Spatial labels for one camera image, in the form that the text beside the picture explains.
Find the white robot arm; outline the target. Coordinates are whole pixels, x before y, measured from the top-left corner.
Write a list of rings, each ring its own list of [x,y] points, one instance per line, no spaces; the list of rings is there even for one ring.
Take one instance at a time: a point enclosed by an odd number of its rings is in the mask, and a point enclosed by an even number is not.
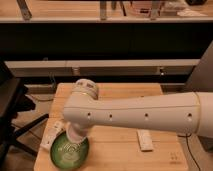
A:
[[[194,133],[213,138],[213,93],[187,92],[100,100],[97,84],[78,80],[63,108],[67,137],[80,143],[95,125]]]

